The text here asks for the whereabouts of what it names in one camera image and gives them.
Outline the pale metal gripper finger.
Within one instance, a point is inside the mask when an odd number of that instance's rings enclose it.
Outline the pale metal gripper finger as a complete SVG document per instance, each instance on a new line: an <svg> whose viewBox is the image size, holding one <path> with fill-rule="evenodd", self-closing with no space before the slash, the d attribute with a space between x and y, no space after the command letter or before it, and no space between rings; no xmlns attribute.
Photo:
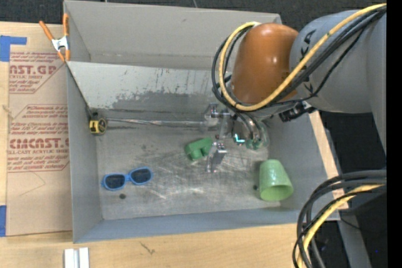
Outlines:
<svg viewBox="0 0 402 268"><path fill-rule="evenodd" d="M226 117L225 109L219 109L217 104L209 104L204 112L202 124L206 130L218 130L224 125Z"/></svg>
<svg viewBox="0 0 402 268"><path fill-rule="evenodd" d="M222 142L214 142L207 156L206 172L215 173L227 154L227 149Z"/></svg>

